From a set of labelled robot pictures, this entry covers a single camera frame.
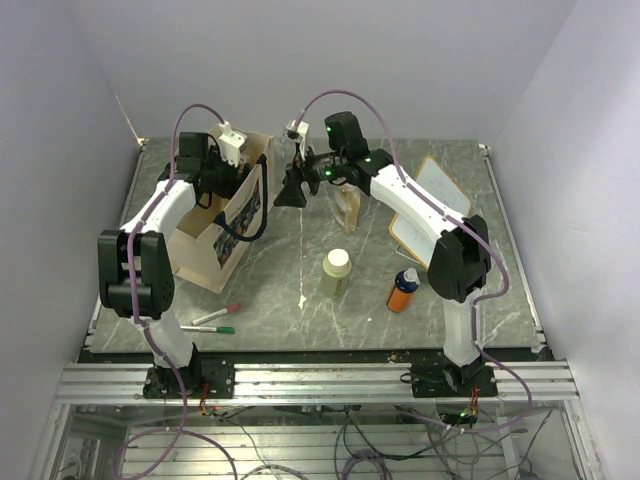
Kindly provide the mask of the clear square bottle black cap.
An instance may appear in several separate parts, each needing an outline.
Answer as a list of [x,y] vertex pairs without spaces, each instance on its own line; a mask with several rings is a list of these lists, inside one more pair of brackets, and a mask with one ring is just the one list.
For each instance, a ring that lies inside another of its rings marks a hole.
[[283,138],[284,138],[284,142],[287,145],[290,145],[291,148],[293,149],[293,163],[296,164],[296,165],[302,164],[304,162],[305,158],[301,157],[300,152],[297,150],[297,145],[293,141],[291,141],[291,140],[286,138],[286,136],[285,136],[285,128],[284,128],[284,131],[283,131]]

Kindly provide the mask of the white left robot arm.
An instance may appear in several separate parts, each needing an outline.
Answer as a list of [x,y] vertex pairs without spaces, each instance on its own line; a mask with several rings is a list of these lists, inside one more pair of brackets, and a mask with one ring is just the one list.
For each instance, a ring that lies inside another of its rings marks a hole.
[[251,171],[242,158],[248,138],[228,123],[219,135],[182,132],[176,140],[177,152],[149,200],[97,240],[101,303],[129,319],[153,353],[147,398],[192,397],[204,383],[199,351],[171,310],[175,282],[167,240],[203,198],[231,197]]

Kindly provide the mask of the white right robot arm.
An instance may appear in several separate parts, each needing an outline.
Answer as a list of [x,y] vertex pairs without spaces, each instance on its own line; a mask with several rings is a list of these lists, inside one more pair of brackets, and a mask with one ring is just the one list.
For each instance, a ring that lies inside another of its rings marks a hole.
[[455,396],[465,394],[484,366],[472,308],[491,269],[484,247],[488,241],[485,220],[447,207],[397,166],[389,152],[370,149],[353,113],[330,115],[325,129],[329,150],[317,153],[307,142],[307,123],[294,120],[287,125],[286,135],[294,142],[295,153],[286,166],[275,206],[303,208],[305,189],[315,194],[321,182],[343,180],[407,221],[426,247],[421,259],[427,265],[428,283],[443,301],[442,387]]

